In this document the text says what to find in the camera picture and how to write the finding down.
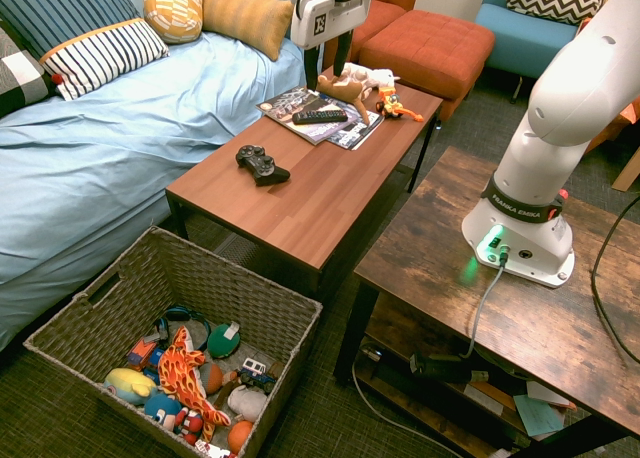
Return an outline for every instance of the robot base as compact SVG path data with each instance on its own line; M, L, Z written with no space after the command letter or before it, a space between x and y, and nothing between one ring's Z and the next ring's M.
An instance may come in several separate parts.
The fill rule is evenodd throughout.
M505 271L551 288L573 271L573 235L562 216L547 223L524 223L482 199L462 221L462 233L484 265L499 267L500 249L509 247Z

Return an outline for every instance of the orange ottoman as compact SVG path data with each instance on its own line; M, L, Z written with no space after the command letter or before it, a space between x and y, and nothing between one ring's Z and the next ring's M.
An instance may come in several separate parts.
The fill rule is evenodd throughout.
M368 40L358 62L390 68L401 83L441 97L445 121L480 76L494 43L493 32L483 26L411 10Z

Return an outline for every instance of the headphones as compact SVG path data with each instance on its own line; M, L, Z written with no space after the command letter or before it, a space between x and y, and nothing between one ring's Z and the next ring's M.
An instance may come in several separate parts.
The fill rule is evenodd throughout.
M205 320L204 315L198 311L193 311L187 308L186 306L175 305L167 309L164 316L154 323L155 327L160 333L161 337L167 337L167 344L169 341L169 321L189 321L195 320L199 321L204 325L204 329L207 332L207 337L204 339L202 344L196 348L199 351L204 351L207 349L207 342L209 341L209 335L211 334L211 326Z

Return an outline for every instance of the gray carpet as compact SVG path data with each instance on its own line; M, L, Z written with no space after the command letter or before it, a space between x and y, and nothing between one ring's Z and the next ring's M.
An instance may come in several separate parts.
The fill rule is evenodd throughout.
M515 87L515 78L493 70L485 71L469 99L434 137L422 166L421 178L448 146L497 163L524 114L527 85L530 83L525 83L518 102L511 105L509 97ZM607 142L587 155L567 183L571 195L613 213L620 212L634 197L633 193L640 191L640 183L634 184L631 193L616 192L610 185L637 148L638 131L638 127L627 128L618 140ZM416 144L407 156L408 163L415 162L419 145ZM405 200L406 195L398 200L385 223ZM640 221L640 209L632 210L629 218ZM227 236L220 228L197 217L188 220L188 228L196 243L210 249L215 249ZM301 382L293 390L260 456L453 456L380 421L361 401L353 386L340 387L335 383L333 366L356 286L352 278L345 280L336 296L324 303ZM20 339L36 325L0 354L0 457L173 456L126 419L84 396L65 374L45 367L41 360L26 352ZM389 418L426 431L385 401L367 396ZM638 441L626 438L608 445L600 455L590 452L584 456L638 458L640 446Z

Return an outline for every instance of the black game controller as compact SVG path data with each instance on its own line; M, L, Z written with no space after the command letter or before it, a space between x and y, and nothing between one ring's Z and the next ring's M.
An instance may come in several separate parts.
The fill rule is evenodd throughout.
M277 167L273 158L264 154L261 146L246 145L236 155L238 166L253 172L257 186L275 185L289 179L290 173Z

